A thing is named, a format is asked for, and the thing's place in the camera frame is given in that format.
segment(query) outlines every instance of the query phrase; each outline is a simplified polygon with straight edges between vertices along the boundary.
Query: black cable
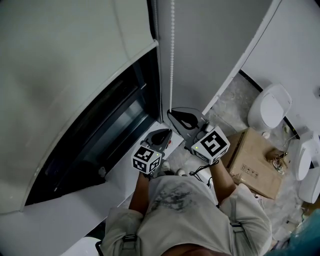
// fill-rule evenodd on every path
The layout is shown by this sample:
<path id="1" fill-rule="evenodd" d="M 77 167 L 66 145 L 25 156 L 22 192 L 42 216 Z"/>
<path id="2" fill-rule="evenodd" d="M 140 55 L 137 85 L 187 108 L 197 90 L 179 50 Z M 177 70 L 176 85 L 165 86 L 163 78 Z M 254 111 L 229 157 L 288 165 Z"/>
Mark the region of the black cable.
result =
<path id="1" fill-rule="evenodd" d="M 189 175 L 190 176 L 194 176 L 198 181 L 203 182 L 203 180 L 199 177 L 199 175 L 197 173 L 200 172 L 201 170 L 205 169 L 205 168 L 210 167 L 210 166 L 215 166 L 218 163 L 219 163 L 219 160 L 216 160 L 213 164 L 208 164 L 206 166 L 200 166 L 196 171 L 190 171 Z M 209 178 L 209 180 L 208 180 L 208 182 L 206 184 L 209 187 L 209 189 L 211 188 L 211 184 L 210 184 L 210 180 L 211 179 L 212 179 L 212 177 Z"/>

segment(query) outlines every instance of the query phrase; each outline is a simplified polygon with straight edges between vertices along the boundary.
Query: white t-shirt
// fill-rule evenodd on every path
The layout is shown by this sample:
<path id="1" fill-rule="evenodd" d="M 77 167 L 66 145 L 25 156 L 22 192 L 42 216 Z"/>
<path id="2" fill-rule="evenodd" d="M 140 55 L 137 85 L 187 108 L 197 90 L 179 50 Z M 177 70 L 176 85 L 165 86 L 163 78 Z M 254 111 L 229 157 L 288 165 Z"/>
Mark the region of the white t-shirt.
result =
<path id="1" fill-rule="evenodd" d="M 161 176 L 150 181 L 149 200 L 144 218 L 111 210 L 100 247 L 105 256 L 161 256 L 182 244 L 250 256 L 263 255 L 271 244 L 270 221 L 243 184 L 217 208 L 212 191 L 194 177 Z"/>

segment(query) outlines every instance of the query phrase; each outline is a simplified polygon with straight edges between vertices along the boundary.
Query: cable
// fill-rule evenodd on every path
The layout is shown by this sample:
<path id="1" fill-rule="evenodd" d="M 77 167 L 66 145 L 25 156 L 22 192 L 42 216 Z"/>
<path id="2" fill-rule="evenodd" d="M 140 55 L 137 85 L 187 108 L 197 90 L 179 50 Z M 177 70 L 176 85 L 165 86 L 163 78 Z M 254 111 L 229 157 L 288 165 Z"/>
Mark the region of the cable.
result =
<path id="1" fill-rule="evenodd" d="M 171 0 L 171 52 L 170 52 L 170 113 L 172 109 L 172 91 L 174 86 L 175 58 L 175 0 Z"/>
<path id="2" fill-rule="evenodd" d="M 205 166 L 200 166 L 196 171 L 190 171 L 190 172 L 189 172 L 189 175 L 190 175 L 190 176 L 194 176 L 198 181 L 204 183 L 203 180 L 199 177 L 198 172 L 200 172 L 201 170 L 206 169 L 206 168 L 208 168 L 208 167 L 210 167 L 210 166 L 214 166 L 214 165 L 216 165 L 216 164 L 218 164 L 218 163 L 219 163 L 219 160 L 216 160 L 213 164 L 208 164 L 208 165 L 205 165 Z M 210 184 L 210 180 L 211 180 L 211 179 L 212 179 L 212 177 L 209 178 L 209 180 L 208 180 L 208 182 L 207 182 L 207 184 L 206 184 L 206 185 L 209 187 L 209 189 L 211 188 L 211 184 Z"/>
<path id="3" fill-rule="evenodd" d="M 159 22 L 158 22 L 158 6 L 157 6 L 157 0 L 153 0 L 153 9 L 154 9 L 154 26 L 155 26 L 155 39 L 159 42 Z M 159 46 L 156 47 L 156 57 L 157 57 L 157 63 L 158 63 L 158 73 L 161 74 L 161 57 L 159 52 Z M 161 75 L 159 76 L 159 84 L 162 85 L 162 79 Z M 162 87 L 159 86 L 159 95 L 162 95 Z M 162 113 L 163 106 L 162 106 L 162 99 L 160 97 L 160 113 Z M 163 115 L 160 115 L 160 123 L 163 123 Z"/>
<path id="4" fill-rule="evenodd" d="M 288 141 L 290 141 L 290 140 L 293 139 L 294 137 L 296 137 L 296 135 L 293 135 L 291 138 L 287 139 L 286 142 L 282 145 L 282 147 L 284 147 L 284 146 L 288 143 Z"/>

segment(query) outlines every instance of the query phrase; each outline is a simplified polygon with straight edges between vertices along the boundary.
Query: white wall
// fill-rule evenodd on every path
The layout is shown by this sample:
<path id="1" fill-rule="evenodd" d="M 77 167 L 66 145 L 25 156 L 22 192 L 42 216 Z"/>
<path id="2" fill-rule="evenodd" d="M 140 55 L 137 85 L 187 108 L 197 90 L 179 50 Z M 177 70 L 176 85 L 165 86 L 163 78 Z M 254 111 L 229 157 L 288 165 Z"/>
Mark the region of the white wall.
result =
<path id="1" fill-rule="evenodd" d="M 85 107 L 154 43 L 146 0 L 0 2 L 0 213 L 22 209 Z"/>
<path id="2" fill-rule="evenodd" d="M 320 8 L 283 0 L 242 70 L 262 88 L 281 83 L 292 97 L 287 118 L 298 133 L 320 133 Z"/>
<path id="3" fill-rule="evenodd" d="M 272 2 L 276 7 L 279 0 L 175 1 L 172 107 L 191 107 L 200 111 L 212 107 L 217 100 L 212 101 L 215 94 L 222 85 L 224 89 L 227 87 L 232 75 L 239 71 L 249 55 L 247 48 L 253 40 L 259 39 L 260 35 L 256 33 Z M 163 115 L 169 122 L 170 0 L 157 1 L 157 10 Z"/>

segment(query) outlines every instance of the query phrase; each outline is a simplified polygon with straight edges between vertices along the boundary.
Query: fiducial marker cube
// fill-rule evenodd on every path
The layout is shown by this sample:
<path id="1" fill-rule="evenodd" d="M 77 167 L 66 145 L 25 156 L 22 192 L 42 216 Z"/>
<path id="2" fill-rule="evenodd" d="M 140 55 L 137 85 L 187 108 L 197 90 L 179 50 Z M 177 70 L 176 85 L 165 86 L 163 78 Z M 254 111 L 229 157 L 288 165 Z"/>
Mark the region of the fiducial marker cube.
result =
<path id="1" fill-rule="evenodd" d="M 192 147 L 192 154 L 212 165 L 222 157 L 229 149 L 230 143 L 219 126 L 207 133 Z"/>
<path id="2" fill-rule="evenodd" d="M 132 167 L 144 174 L 153 172 L 161 162 L 162 154 L 148 147 L 139 145 L 131 156 Z"/>

